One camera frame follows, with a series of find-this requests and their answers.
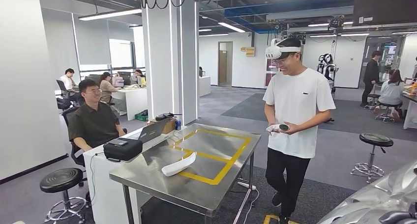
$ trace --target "black pants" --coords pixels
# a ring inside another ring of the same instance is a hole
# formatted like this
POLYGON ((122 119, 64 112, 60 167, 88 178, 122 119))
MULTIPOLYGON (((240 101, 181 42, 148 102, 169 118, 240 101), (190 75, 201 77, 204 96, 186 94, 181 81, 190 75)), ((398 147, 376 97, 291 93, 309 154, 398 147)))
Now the black pants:
POLYGON ((374 88, 374 85, 371 82, 365 83, 365 90, 362 94, 362 103, 368 104, 368 95, 371 93, 372 89, 374 88))
POLYGON ((281 214, 290 217, 296 209, 298 193, 304 181, 310 159, 302 159, 268 148, 266 178, 282 197, 281 214), (287 181, 284 179, 287 170, 287 181))

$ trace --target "white vr headset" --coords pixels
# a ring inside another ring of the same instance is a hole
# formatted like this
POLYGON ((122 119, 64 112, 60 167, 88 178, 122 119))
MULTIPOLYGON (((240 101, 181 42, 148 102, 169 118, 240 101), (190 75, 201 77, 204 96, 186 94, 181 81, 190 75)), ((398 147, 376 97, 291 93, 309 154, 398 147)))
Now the white vr headset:
POLYGON ((271 46, 265 50, 267 59, 278 59, 281 57, 282 53, 301 52, 300 47, 279 47, 278 45, 284 40, 280 41, 277 38, 272 40, 271 46))

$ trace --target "bar stool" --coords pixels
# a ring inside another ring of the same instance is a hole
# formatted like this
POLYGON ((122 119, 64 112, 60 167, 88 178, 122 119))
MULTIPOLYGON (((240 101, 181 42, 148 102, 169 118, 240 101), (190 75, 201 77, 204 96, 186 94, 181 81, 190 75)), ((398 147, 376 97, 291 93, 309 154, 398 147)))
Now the bar stool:
POLYGON ((56 203, 49 210, 46 215, 45 222, 54 221, 54 224, 57 221, 65 220, 73 216, 78 216, 79 224, 83 224, 85 219, 81 216, 80 211, 86 205, 86 200, 81 197, 71 197, 68 196, 68 189, 78 185, 83 179, 83 172, 78 168, 65 168, 58 171, 54 171, 49 175, 45 176, 39 186, 43 192, 46 193, 57 193, 62 192, 63 201, 56 203))
POLYGON ((368 95, 368 97, 372 98, 372 102, 371 102, 371 104, 366 105, 365 108, 368 108, 369 110, 373 110, 376 107, 376 105, 375 105, 376 100, 380 97, 380 95, 370 94, 370 95, 368 95))
POLYGON ((372 144, 372 152, 369 156, 368 163, 356 163, 355 168, 351 171, 351 175, 355 174, 355 171, 363 173, 368 176, 368 180, 366 181, 368 184, 371 183, 371 177, 381 177, 385 174, 385 172, 377 166, 374 166, 374 157, 375 157, 375 147, 378 146, 381 148, 382 152, 385 154, 385 150, 383 147, 391 147, 394 142, 392 139, 380 135, 380 134, 373 134, 373 133, 362 133, 359 135, 359 139, 367 144, 372 144))
POLYGON ((389 121, 394 122, 394 121, 395 121, 395 120, 394 120, 394 118, 393 118, 391 115, 388 115, 389 108, 390 108, 390 107, 393 107, 393 108, 394 108, 394 110, 395 110, 395 108, 400 107, 400 106, 401 106, 401 104, 392 105, 392 104, 387 104, 387 103, 381 103, 381 102, 380 102, 380 103, 379 103, 379 105, 380 105, 380 106, 387 107, 387 110, 385 111, 385 113, 381 113, 381 114, 376 115, 376 116, 375 116, 375 120, 376 120, 376 119, 382 119, 382 121, 383 121, 383 122, 385 122, 385 123, 387 123, 387 122, 388 122, 388 120, 389 120, 389 121))

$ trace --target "laptop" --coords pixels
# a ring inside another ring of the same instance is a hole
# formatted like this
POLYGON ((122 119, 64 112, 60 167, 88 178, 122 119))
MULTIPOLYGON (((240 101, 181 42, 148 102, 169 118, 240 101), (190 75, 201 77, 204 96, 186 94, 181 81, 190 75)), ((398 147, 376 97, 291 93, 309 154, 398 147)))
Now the laptop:
POLYGON ((151 139, 155 139, 156 137, 160 136, 168 120, 169 118, 159 121, 157 123, 150 124, 147 127, 144 127, 138 139, 141 140, 143 143, 146 143, 150 141, 151 139))
POLYGON ((117 80, 115 80, 115 85, 114 86, 116 86, 116 87, 124 87, 124 80, 123 79, 121 79, 121 80, 119 80, 119 79, 117 79, 117 80))

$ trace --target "black shoe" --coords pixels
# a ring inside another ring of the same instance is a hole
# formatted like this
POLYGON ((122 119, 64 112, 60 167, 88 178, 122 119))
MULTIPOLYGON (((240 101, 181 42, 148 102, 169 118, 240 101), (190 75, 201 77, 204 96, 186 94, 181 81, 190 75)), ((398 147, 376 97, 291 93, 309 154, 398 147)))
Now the black shoe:
POLYGON ((279 224, 288 224, 288 221, 289 220, 290 220, 289 217, 284 217, 282 215, 279 215, 279 221, 278 221, 278 223, 279 224))
POLYGON ((278 192, 275 192, 274 196, 272 197, 272 204, 273 204, 273 206, 279 207, 279 206, 281 206, 281 203, 282 203, 281 196, 279 195, 278 192))

